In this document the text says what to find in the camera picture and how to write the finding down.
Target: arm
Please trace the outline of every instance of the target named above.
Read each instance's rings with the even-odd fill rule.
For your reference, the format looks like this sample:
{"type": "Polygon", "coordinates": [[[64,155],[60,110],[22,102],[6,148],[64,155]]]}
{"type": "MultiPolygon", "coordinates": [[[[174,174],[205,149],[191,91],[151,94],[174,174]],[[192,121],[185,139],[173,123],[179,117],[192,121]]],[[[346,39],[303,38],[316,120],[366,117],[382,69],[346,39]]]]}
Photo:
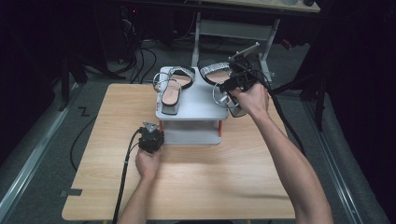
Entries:
{"type": "Polygon", "coordinates": [[[119,217],[119,224],[145,224],[147,220],[148,197],[160,165],[161,150],[154,154],[139,149],[135,164],[141,178],[134,193],[119,217]]]}
{"type": "Polygon", "coordinates": [[[259,128],[289,194],[296,223],[332,223],[332,211],[314,169],[267,113],[269,96],[264,86],[255,84],[249,91],[234,90],[232,95],[259,128]]]}

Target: dark background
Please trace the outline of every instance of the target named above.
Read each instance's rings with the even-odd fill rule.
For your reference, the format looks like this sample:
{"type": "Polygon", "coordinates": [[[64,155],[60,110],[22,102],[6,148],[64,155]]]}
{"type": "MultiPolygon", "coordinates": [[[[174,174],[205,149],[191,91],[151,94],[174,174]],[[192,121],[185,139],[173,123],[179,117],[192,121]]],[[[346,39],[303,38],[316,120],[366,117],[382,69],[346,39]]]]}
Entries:
{"type": "MultiPolygon", "coordinates": [[[[292,45],[312,44],[296,79],[317,78],[298,88],[310,89],[310,97],[315,98],[320,81],[326,81],[345,138],[389,220],[396,222],[391,211],[396,198],[395,2],[335,0],[318,4],[321,16],[341,20],[284,18],[275,42],[287,39],[292,45]]],[[[114,5],[83,3],[1,3],[0,163],[51,104],[52,85],[61,76],[66,55],[79,54],[103,67],[108,60],[128,60],[118,10],[114,5]]],[[[137,27],[168,45],[175,38],[175,28],[186,30],[189,26],[184,18],[189,12],[139,7],[138,12],[145,22],[137,27]]],[[[83,81],[78,63],[82,62],[76,62],[73,75],[83,81]]]]}

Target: black sandal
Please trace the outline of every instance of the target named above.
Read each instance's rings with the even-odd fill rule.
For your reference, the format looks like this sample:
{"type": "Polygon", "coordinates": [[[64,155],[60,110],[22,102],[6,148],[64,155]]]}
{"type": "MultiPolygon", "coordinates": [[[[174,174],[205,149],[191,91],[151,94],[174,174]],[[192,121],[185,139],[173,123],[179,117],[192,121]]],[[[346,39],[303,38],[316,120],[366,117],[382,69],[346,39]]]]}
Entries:
{"type": "Polygon", "coordinates": [[[228,63],[217,63],[213,59],[201,60],[197,64],[202,79],[214,86],[230,78],[230,66],[228,63]]]}

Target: white platform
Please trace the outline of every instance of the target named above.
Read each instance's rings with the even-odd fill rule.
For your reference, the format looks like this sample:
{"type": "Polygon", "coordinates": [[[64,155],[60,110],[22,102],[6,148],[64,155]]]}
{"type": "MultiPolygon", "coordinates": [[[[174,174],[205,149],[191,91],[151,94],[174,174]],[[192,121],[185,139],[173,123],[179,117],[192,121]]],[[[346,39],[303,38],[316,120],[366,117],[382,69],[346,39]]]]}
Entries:
{"type": "MultiPolygon", "coordinates": [[[[172,67],[163,67],[162,73],[168,73],[172,67]]],[[[156,116],[162,122],[165,134],[165,144],[172,145],[216,145],[221,142],[219,137],[219,121],[228,118],[226,108],[218,106],[213,101],[213,86],[207,84],[195,67],[193,84],[183,90],[179,97],[179,108],[176,115],[162,113],[162,94],[157,96],[156,116]]],[[[161,80],[167,75],[161,74],[161,80]]],[[[161,83],[161,90],[165,90],[167,83],[161,83]]],[[[221,97],[219,90],[215,97],[221,97]]]]}

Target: wooden table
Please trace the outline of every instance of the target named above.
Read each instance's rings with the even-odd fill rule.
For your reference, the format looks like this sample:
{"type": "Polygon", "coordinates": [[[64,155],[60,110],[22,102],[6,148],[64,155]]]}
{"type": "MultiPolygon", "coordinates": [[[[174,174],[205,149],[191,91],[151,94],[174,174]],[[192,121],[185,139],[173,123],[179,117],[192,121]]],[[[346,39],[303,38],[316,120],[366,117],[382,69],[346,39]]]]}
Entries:
{"type": "MultiPolygon", "coordinates": [[[[131,136],[143,126],[143,120],[158,122],[156,94],[149,85],[108,87],[72,185],[82,193],[68,196],[64,219],[113,218],[131,136]]],[[[269,112],[285,132],[274,105],[269,106],[269,112]]],[[[139,180],[134,166],[136,151],[131,154],[121,211],[139,180]]],[[[217,146],[163,146],[148,219],[252,218],[294,218],[294,211],[249,116],[224,120],[222,141],[217,146]]]]}
{"type": "Polygon", "coordinates": [[[299,12],[320,12],[320,7],[317,3],[314,3],[311,7],[304,5],[302,0],[299,0],[295,5],[285,4],[286,0],[200,0],[202,2],[219,3],[219,4],[229,4],[238,5],[243,7],[261,7],[261,8],[271,8],[280,10],[290,10],[299,12]]]}

